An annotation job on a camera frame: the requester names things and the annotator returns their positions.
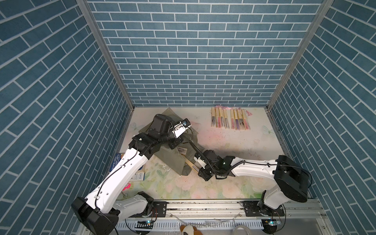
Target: brick wallpaper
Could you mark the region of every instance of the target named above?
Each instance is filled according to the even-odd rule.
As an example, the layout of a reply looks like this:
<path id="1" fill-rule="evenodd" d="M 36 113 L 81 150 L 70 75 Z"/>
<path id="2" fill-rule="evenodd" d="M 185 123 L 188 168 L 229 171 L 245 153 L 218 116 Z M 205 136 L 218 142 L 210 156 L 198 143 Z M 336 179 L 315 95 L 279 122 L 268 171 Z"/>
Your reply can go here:
<path id="1" fill-rule="evenodd" d="M 129 113 L 75 0 L 0 1 L 0 234 L 71 234 Z"/>
<path id="2" fill-rule="evenodd" d="M 136 106 L 265 106 L 321 1 L 89 4 Z"/>
<path id="3" fill-rule="evenodd" d="M 335 0 L 272 109 L 337 234 L 376 234 L 375 11 Z"/>

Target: floral tablecloth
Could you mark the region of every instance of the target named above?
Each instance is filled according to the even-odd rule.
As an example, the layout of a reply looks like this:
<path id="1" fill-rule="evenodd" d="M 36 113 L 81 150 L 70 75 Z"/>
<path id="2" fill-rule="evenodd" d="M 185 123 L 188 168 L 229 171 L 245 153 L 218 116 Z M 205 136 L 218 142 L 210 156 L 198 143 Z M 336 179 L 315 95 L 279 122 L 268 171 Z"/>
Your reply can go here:
<path id="1" fill-rule="evenodd" d="M 166 108 L 136 108 L 121 151 L 126 151 L 131 138 L 150 123 L 155 114 Z M 251 130 L 226 130 L 210 127 L 210 108 L 172 108 L 182 118 L 188 118 L 198 131 L 199 144 L 220 156 L 238 156 L 244 159 L 270 160 L 283 151 L 271 128 L 263 108 L 246 108 Z M 243 199 L 260 198 L 264 190 L 275 185 L 270 179 L 237 176 L 204 181 L 194 171 L 180 176 L 153 156 L 144 166 L 144 181 L 129 182 L 118 199 L 133 197 L 144 191 L 154 199 Z"/>

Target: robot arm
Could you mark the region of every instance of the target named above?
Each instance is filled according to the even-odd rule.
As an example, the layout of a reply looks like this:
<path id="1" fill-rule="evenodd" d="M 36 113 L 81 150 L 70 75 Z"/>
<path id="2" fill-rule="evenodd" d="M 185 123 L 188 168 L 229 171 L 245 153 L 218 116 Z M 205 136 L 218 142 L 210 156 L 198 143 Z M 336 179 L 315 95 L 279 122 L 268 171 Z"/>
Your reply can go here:
<path id="1" fill-rule="evenodd" d="M 284 155 L 269 161 L 245 160 L 234 156 L 221 158 L 212 150 L 201 153 L 193 143 L 191 145 L 197 152 L 194 159 L 202 166 L 199 176 L 205 181 L 212 176 L 217 179 L 225 179 L 227 176 L 274 179 L 277 185 L 262 193 L 259 202 L 259 211 L 262 214 L 271 216 L 274 210 L 289 200 L 307 201 L 308 172 Z"/>
<path id="2" fill-rule="evenodd" d="M 183 134 L 191 123 L 185 119 L 173 125 L 168 116 L 157 114 L 148 133 L 140 133 L 132 138 L 129 149 L 110 172 L 110 174 L 85 198 L 77 197 L 72 203 L 76 217 L 96 235 L 107 235 L 119 219 L 143 213 L 148 215 L 152 209 L 153 198 L 139 192 L 133 198 L 114 204 L 116 198 L 151 156 L 159 151 L 163 144 L 174 149 L 183 141 Z"/>
<path id="3" fill-rule="evenodd" d="M 77 197 L 72 209 L 77 218 L 95 235 L 108 235 L 117 222 L 134 214 L 148 216 L 152 209 L 153 198 L 139 192 L 133 198 L 117 202 L 116 198 L 136 171 L 151 156 L 159 151 L 163 144 L 174 149 L 183 141 L 183 134 L 191 126 L 185 119 L 173 124 L 168 116 L 155 115 L 148 133 L 140 133 L 132 138 L 129 149 L 109 176 L 85 198 Z M 277 183 L 272 189 L 263 192 L 258 204 L 259 211 L 272 215 L 273 210 L 288 200 L 307 201 L 308 175 L 294 161 L 286 156 L 277 160 L 252 161 L 234 156 L 221 158 L 214 151 L 197 152 L 195 160 L 202 168 L 199 176 L 208 181 L 212 176 L 225 179 L 227 176 L 255 176 L 274 179 Z"/>

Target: black cable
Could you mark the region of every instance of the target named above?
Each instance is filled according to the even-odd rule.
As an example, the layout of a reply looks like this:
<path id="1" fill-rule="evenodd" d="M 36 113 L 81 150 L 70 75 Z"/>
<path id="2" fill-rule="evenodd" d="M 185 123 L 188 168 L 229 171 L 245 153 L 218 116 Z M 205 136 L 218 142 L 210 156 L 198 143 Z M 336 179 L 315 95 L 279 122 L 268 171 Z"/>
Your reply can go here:
<path id="1" fill-rule="evenodd" d="M 155 220 L 154 220 L 154 222 L 155 221 L 157 221 L 157 218 L 158 218 L 158 212 L 157 212 L 157 208 L 154 208 L 155 209 Z"/>
<path id="2" fill-rule="evenodd" d="M 123 166 L 125 166 L 125 164 L 127 164 L 130 160 L 132 160 L 136 155 L 137 155 L 137 153 L 138 153 L 138 146 L 137 146 L 137 149 L 136 149 L 136 153 L 135 153 L 135 155 L 133 156 L 133 157 L 131 157 L 126 163 L 124 163 L 123 164 Z M 113 175 L 113 174 L 115 174 L 118 170 L 120 170 L 122 167 L 120 167 L 120 168 L 117 168 L 113 173 L 111 173 L 104 181 L 103 181 L 103 183 L 102 183 L 102 185 L 100 186 L 100 188 L 99 188 L 99 190 L 98 190 L 98 193 L 97 193 L 97 196 L 96 196 L 96 198 L 95 198 L 95 201 L 94 201 L 94 205 L 95 205 L 95 208 L 98 210 L 98 212 L 100 213 L 100 214 L 102 214 L 109 222 L 110 222 L 110 224 L 112 224 L 112 222 L 110 221 L 110 219 L 105 215 L 105 214 L 103 214 L 103 212 L 101 212 L 100 211 L 100 209 L 99 209 L 99 207 L 97 206 L 97 200 L 98 200 L 98 196 L 99 196 L 99 194 L 100 194 L 100 192 L 101 192 L 101 190 L 102 190 L 102 187 L 103 187 L 103 185 L 105 184 L 105 182 Z M 116 226 L 115 225 L 113 225 L 114 226 L 114 229 L 115 229 L 115 232 L 116 232 L 116 234 L 117 235 L 119 235 L 119 233 L 118 233 L 118 231 L 117 231 L 117 229 L 116 229 Z"/>
<path id="3" fill-rule="evenodd" d="M 210 166 L 211 170 L 213 171 L 213 173 L 215 174 L 215 176 L 221 176 L 221 177 L 226 177 L 227 174 L 232 171 L 235 167 L 237 167 L 238 165 L 241 165 L 243 163 L 245 163 L 245 161 L 240 161 L 236 164 L 234 164 L 233 166 L 230 167 L 229 170 L 227 171 L 224 171 L 224 170 L 220 170 L 220 169 L 214 169 L 213 165 L 211 164 L 211 161 L 206 157 L 204 156 L 204 154 L 197 148 L 197 146 L 192 142 L 190 141 L 189 144 L 192 146 L 192 148 L 203 158 L 205 159 L 207 162 L 208 162 L 208 165 Z"/>
<path id="4" fill-rule="evenodd" d="M 172 122 L 169 120 L 169 119 L 167 119 L 169 122 L 170 122 L 170 124 L 171 124 L 171 128 L 172 128 L 172 133 L 174 134 L 174 137 L 175 137 L 175 139 L 176 139 L 176 135 L 175 135 L 175 128 L 174 128 L 174 125 L 172 125 Z"/>
<path id="5" fill-rule="evenodd" d="M 283 206 L 283 208 L 284 208 L 284 210 L 285 210 L 285 221 L 284 221 L 284 223 L 283 223 L 283 225 L 282 225 L 282 228 L 278 229 L 278 230 L 275 231 L 274 233 L 281 231 L 281 230 L 283 229 L 283 227 L 285 226 L 285 224 L 286 224 L 286 208 L 285 208 L 285 205 L 282 204 L 282 206 Z"/>
<path id="6" fill-rule="evenodd" d="M 126 219 L 124 219 L 124 221 L 125 221 L 125 225 L 127 226 L 127 228 L 128 228 L 129 230 L 131 230 L 131 231 L 134 232 L 135 234 L 139 235 L 136 231 L 130 229 L 130 227 L 129 227 L 128 224 L 127 224 L 127 220 L 126 220 Z"/>
<path id="7" fill-rule="evenodd" d="M 192 139 L 193 139 L 193 131 L 192 131 L 192 129 L 190 128 L 190 127 L 188 127 L 190 130 L 191 130 L 191 139 L 190 140 L 188 140 L 187 142 L 183 142 L 182 144 L 187 144 L 187 143 L 189 143 L 190 141 L 192 141 Z"/>
<path id="8" fill-rule="evenodd" d="M 281 216 L 279 216 L 279 213 L 278 213 L 278 211 L 276 210 L 276 213 L 277 213 L 277 215 L 278 215 L 278 218 L 279 218 L 279 221 L 281 222 L 281 224 L 282 224 L 282 219 L 281 219 Z"/>
<path id="9" fill-rule="evenodd" d="M 285 167 L 295 167 L 295 168 L 301 169 L 301 170 L 302 170 L 303 172 L 305 172 L 305 173 L 309 176 L 309 178 L 311 179 L 310 182 L 309 182 L 309 186 L 308 186 L 308 188 L 310 188 L 311 185 L 312 185 L 312 180 L 313 180 L 313 178 L 312 178 L 312 174 L 311 174 L 308 170 L 306 170 L 306 169 L 304 169 L 304 168 L 302 168 L 302 167 L 296 167 L 296 166 L 290 166 L 290 165 L 284 165 L 284 164 L 260 164 L 260 163 L 253 163 L 253 162 L 247 162 L 247 161 L 245 161 L 245 163 L 249 163 L 249 164 L 253 164 L 253 165 L 262 165 L 262 166 L 285 166 Z"/>

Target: metal frame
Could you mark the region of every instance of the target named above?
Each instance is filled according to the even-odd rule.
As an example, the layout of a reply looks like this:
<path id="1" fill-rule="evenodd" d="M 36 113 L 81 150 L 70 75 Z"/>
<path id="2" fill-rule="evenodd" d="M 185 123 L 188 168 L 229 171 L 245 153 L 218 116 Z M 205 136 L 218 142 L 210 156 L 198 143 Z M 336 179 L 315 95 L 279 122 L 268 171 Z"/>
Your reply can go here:
<path id="1" fill-rule="evenodd" d="M 115 62 L 110 54 L 110 51 L 108 50 L 108 47 L 105 43 L 105 40 L 102 36 L 102 33 L 100 32 L 100 29 L 95 21 L 94 15 L 91 12 L 90 6 L 87 2 L 87 0 L 77 0 L 78 7 L 80 8 L 91 32 L 93 33 L 94 39 L 97 42 L 99 49 L 102 51 L 103 57 L 105 58 L 108 67 L 110 68 L 112 75 L 115 78 L 115 81 L 117 85 L 120 88 L 121 93 L 124 96 L 125 101 L 129 105 L 129 108 L 131 111 L 134 110 L 134 105 L 132 103 L 132 100 L 129 97 L 129 94 L 127 92 L 127 89 L 124 86 L 124 83 L 121 79 L 120 73 L 116 68 Z"/>
<path id="2" fill-rule="evenodd" d="M 245 199 L 209 199 L 209 200 L 155 200 L 168 202 L 166 217 L 186 219 L 266 219 L 267 216 L 246 217 L 242 203 Z M 287 218 L 326 218 L 318 199 L 308 199 L 306 203 L 289 201 L 284 204 Z"/>
<path id="3" fill-rule="evenodd" d="M 316 219 L 316 221 L 323 235 L 336 234 L 328 218 Z"/>
<path id="4" fill-rule="evenodd" d="M 334 0 L 323 0 L 322 4 L 317 10 L 315 18 L 312 20 L 312 23 L 309 25 L 307 32 L 305 33 L 302 41 L 300 42 L 298 49 L 296 50 L 295 54 L 293 55 L 290 64 L 287 66 L 285 73 L 283 74 L 279 84 L 276 87 L 273 95 L 271 96 L 270 100 L 268 101 L 267 108 L 270 110 L 274 103 L 276 102 L 279 94 L 282 92 L 283 87 L 286 85 L 287 81 L 290 79 L 291 74 L 293 73 L 296 65 L 298 64 L 300 58 L 302 57 L 304 51 L 306 50 L 309 42 L 313 38 L 316 30 L 318 29 L 319 25 L 323 21 L 326 13 L 328 12 L 330 6 L 332 5 Z"/>
<path id="5" fill-rule="evenodd" d="M 118 153 L 120 152 L 120 148 L 121 148 L 121 144 L 123 143 L 124 141 L 124 138 L 125 138 L 125 134 L 127 132 L 127 129 L 129 127 L 129 123 L 130 123 L 130 120 L 132 118 L 132 115 L 133 115 L 133 110 L 131 110 L 127 116 L 127 121 L 125 122 L 125 125 L 123 127 L 123 130 L 122 130 L 122 133 L 121 133 L 121 136 L 120 136 L 120 139 L 116 145 L 116 148 L 115 148 L 115 151 L 114 151 L 114 154 L 113 154 L 113 157 L 111 158 L 111 162 L 110 164 L 108 165 L 108 168 L 107 168 L 107 171 L 106 171 L 106 174 L 105 174 L 105 177 L 108 175 L 108 171 L 111 167 L 111 163 L 113 162 L 114 160 L 114 157 L 115 157 L 115 153 Z M 90 232 L 82 223 L 80 223 L 80 226 L 78 227 L 78 231 L 77 231 L 77 235 L 92 235 L 93 233 Z"/>
<path id="6" fill-rule="evenodd" d="M 274 118 L 273 114 L 267 108 L 265 108 L 265 112 L 266 112 L 266 115 L 269 118 L 269 122 L 271 124 L 271 127 L 274 130 L 274 134 L 276 134 L 276 137 L 278 139 L 279 144 L 281 145 L 281 148 L 282 148 L 284 154 L 286 156 L 288 156 L 289 158 L 293 159 L 293 156 L 292 156 L 290 150 L 287 147 L 286 140 L 283 137 L 282 132 L 280 131 L 280 129 L 279 129 L 279 127 L 278 127 L 278 125 L 277 125 L 277 123 L 275 121 L 275 118 Z"/>
<path id="7" fill-rule="evenodd" d="M 186 223 L 195 225 L 198 227 L 200 231 L 208 231 L 208 230 L 229 230 L 234 229 L 238 225 L 244 225 L 247 226 L 249 229 L 254 230 L 260 230 L 264 229 L 262 225 L 262 220 L 260 219 L 249 219 L 249 218 L 243 218 L 243 219 L 236 219 L 236 220 L 184 220 L 179 221 L 178 219 L 175 220 L 166 220 L 164 218 L 158 218 L 156 222 L 153 224 L 153 228 L 150 229 L 143 229 L 140 228 L 137 222 L 140 221 L 140 219 L 135 220 L 127 220 L 127 223 L 125 221 L 120 221 L 116 228 L 118 231 L 129 231 L 127 228 L 127 225 L 130 229 L 137 230 L 137 231 L 151 231 L 151 232 L 169 232 L 178 234 L 180 232 L 180 226 L 185 225 Z"/>

